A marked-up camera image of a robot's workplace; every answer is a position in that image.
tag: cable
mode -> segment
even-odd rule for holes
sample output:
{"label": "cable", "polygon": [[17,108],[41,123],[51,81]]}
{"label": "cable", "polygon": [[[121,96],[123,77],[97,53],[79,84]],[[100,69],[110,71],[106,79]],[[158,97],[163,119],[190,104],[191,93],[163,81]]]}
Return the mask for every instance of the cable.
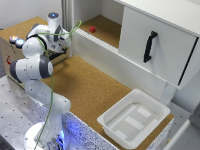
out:
{"label": "cable", "polygon": [[[70,32],[64,33],[64,34],[51,34],[51,33],[38,33],[38,34],[49,34],[49,35],[65,35],[65,34],[69,34],[69,37],[71,38],[72,33],[75,32],[75,31],[81,26],[81,24],[82,24],[82,21],[81,21],[81,20],[77,21],[77,23],[76,23],[75,26],[72,28],[72,30],[71,30]],[[47,50],[45,49],[45,47],[44,47],[42,41],[41,41],[38,37],[37,37],[37,39],[38,39],[38,41],[40,42],[40,44],[42,45],[42,48],[44,49],[47,58],[49,58],[49,54],[48,54]],[[38,140],[37,140],[37,143],[36,143],[36,145],[35,145],[34,150],[36,149],[36,147],[37,147],[37,145],[38,145],[38,142],[40,141],[40,138],[41,138],[41,136],[42,136],[42,133],[43,133],[43,131],[44,131],[44,128],[45,128],[45,126],[46,126],[47,120],[48,120],[49,115],[50,115],[50,112],[51,112],[51,108],[52,108],[52,104],[53,104],[53,87],[54,87],[54,84],[53,84],[53,73],[52,73],[52,75],[51,75],[51,89],[52,89],[52,90],[51,90],[51,105],[50,105],[49,112],[48,112],[48,114],[47,114],[45,123],[44,123],[44,125],[43,125],[42,131],[41,131],[41,133],[40,133],[40,135],[39,135],[39,138],[38,138]]]}

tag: white plastic bin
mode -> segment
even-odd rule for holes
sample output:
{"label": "white plastic bin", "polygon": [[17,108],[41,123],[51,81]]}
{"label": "white plastic bin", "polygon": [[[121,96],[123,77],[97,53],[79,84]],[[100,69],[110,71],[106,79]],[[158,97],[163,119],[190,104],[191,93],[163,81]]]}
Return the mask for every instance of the white plastic bin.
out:
{"label": "white plastic bin", "polygon": [[118,144],[135,149],[169,113],[169,108],[135,89],[97,120]]}

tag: white cabinet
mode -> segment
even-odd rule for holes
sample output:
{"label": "white cabinet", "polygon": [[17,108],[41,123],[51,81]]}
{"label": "white cabinet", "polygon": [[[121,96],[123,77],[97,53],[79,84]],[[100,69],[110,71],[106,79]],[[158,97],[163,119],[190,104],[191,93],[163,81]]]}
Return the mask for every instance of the white cabinet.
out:
{"label": "white cabinet", "polygon": [[[151,59],[144,62],[147,40],[154,31]],[[125,7],[119,53],[154,74],[178,85],[187,67],[197,37]]]}

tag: cabinet top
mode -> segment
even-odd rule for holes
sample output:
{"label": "cabinet top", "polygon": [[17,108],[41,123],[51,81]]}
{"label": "cabinet top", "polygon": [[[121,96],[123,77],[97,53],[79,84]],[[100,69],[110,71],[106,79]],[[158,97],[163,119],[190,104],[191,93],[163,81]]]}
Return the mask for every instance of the cabinet top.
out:
{"label": "cabinet top", "polygon": [[197,0],[115,1],[200,37],[200,2]]}

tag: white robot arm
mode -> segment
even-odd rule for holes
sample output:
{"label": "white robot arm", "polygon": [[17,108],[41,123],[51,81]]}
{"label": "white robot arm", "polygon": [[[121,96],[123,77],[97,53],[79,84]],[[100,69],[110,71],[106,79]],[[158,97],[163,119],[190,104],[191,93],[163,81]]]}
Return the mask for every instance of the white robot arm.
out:
{"label": "white robot arm", "polygon": [[[53,65],[44,55],[44,48],[46,50],[50,48],[55,52],[61,52],[61,46],[69,46],[71,44],[69,34],[64,34],[68,32],[61,28],[61,22],[59,20],[57,13],[50,13],[48,15],[49,26],[34,25],[27,35],[27,41],[22,47],[23,54],[26,58],[13,61],[10,65],[12,77],[20,83],[25,83],[25,91],[29,97],[33,100],[40,101],[46,106],[50,106],[51,104],[52,90],[41,82],[40,79],[45,79],[52,75]],[[52,141],[55,143],[58,135],[61,134],[63,130],[62,114],[67,113],[70,107],[71,103],[67,98],[53,93],[53,103],[46,126],[43,132],[41,129],[33,139],[33,141],[37,141],[42,132],[36,150],[66,149],[64,139],[59,139],[63,140],[61,145],[54,144],[54,146],[50,147],[49,143]],[[28,145],[27,147],[26,145],[25,150],[35,150],[34,146]]]}

